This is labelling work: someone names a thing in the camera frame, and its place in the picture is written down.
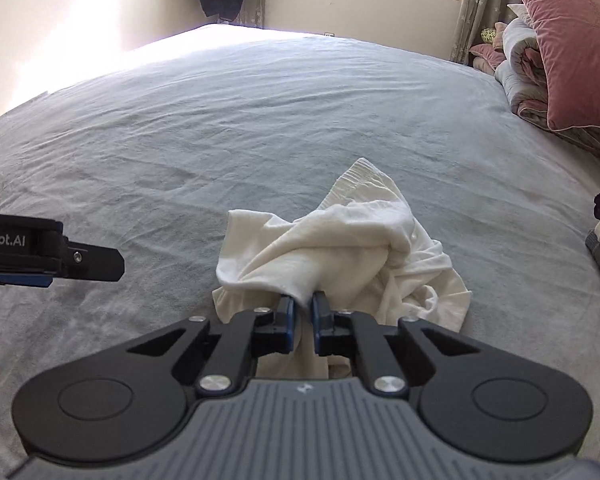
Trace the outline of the white garment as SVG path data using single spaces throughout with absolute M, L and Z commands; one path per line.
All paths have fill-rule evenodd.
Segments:
M 294 350 L 259 359 L 264 378 L 343 377 L 340 356 L 314 351 L 310 302 L 324 292 L 334 310 L 361 311 L 379 324 L 422 318 L 459 332 L 471 293 L 444 252 L 417 221 L 399 188 L 364 158 L 334 183 L 314 211 L 294 221 L 234 209 L 212 294 L 223 322 L 283 296 L 297 301 Z

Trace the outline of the grey bed sheet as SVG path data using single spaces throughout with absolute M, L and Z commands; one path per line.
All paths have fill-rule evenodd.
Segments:
M 0 286 L 0 472 L 30 377 L 208 315 L 227 214 L 314 210 L 365 158 L 396 182 L 472 293 L 464 333 L 592 396 L 600 461 L 600 271 L 585 247 L 600 160 L 527 124 L 471 68 L 367 42 L 206 26 L 0 117 L 0 214 L 116 248 L 114 284 Z

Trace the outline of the folded grey pink quilt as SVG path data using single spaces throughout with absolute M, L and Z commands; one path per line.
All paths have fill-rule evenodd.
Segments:
M 492 47 L 502 57 L 494 77 L 502 85 L 510 110 L 545 132 L 600 158 L 600 128 L 573 127 L 562 131 L 548 125 L 548 83 L 532 19 L 522 3 L 511 3 L 514 18 L 497 22 Z

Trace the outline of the small pink cushion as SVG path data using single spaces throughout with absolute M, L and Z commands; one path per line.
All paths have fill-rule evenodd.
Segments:
M 493 27 L 484 28 L 480 32 L 480 42 L 469 50 L 473 68 L 489 75 L 495 73 L 505 60 L 503 37 L 506 26 L 506 23 L 496 22 Z

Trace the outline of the pink velvet pillow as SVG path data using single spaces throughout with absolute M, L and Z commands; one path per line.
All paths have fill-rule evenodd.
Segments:
M 555 132 L 600 129 L 600 0 L 521 0 L 538 36 Z

